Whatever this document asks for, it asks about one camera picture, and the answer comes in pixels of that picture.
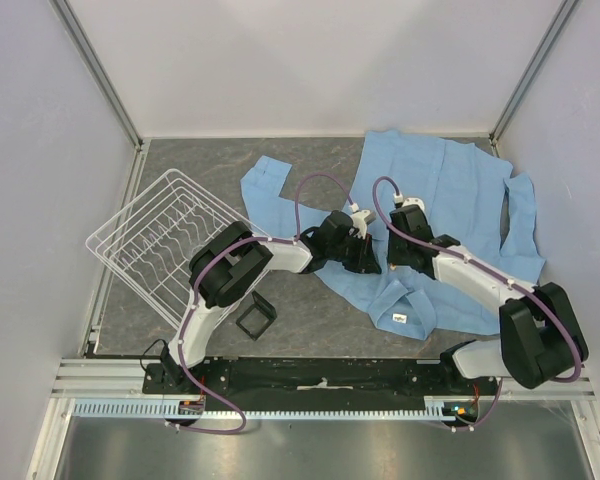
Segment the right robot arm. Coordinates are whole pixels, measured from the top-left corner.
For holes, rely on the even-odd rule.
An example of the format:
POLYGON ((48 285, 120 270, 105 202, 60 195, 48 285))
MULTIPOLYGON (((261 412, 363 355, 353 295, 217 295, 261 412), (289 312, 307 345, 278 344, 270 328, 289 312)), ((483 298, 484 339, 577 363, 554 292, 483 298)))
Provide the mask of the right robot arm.
POLYGON ((573 382, 589 351, 566 291, 505 274, 449 235, 435 236, 418 202, 403 201, 389 214, 387 260, 449 285, 495 315, 495 340, 469 341, 445 351, 438 381, 457 394, 474 378, 508 376, 527 389, 573 382))

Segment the light blue button shirt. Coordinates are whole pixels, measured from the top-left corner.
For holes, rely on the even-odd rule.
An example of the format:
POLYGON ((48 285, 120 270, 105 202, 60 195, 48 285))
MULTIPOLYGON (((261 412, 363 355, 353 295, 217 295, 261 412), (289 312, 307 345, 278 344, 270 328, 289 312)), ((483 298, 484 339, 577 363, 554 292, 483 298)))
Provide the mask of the light blue button shirt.
MULTIPOLYGON (((424 202, 435 235, 457 239, 493 267, 536 282, 533 185, 474 144, 396 131, 362 138, 301 138, 267 149, 241 178, 249 219, 275 237, 320 224, 350 202, 389 212, 400 190, 424 202)), ((495 314, 458 289, 408 267, 355 274, 330 262, 316 278, 383 331, 416 340, 434 330, 493 335, 495 314)))

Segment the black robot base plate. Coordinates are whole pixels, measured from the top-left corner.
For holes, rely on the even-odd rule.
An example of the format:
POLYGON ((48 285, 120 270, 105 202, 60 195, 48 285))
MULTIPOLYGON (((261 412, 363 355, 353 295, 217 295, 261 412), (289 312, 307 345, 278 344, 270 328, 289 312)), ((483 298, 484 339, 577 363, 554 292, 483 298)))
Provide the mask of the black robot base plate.
POLYGON ((204 386, 243 406, 412 405, 427 397, 496 393, 489 377, 467 380, 437 360, 207 357, 191 369, 204 386))

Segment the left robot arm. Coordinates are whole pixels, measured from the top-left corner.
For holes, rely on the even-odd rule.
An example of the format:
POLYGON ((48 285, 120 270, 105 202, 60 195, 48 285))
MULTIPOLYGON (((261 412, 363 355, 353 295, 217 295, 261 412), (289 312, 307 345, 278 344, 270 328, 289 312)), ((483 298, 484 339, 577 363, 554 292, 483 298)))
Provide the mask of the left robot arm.
POLYGON ((190 295, 183 323, 160 353, 165 382, 188 393, 199 382, 206 346, 221 318, 239 305, 268 271, 310 274, 329 262, 357 274, 379 274, 372 249, 371 210, 331 212, 297 238, 256 236, 242 221, 229 224, 191 259, 190 295))

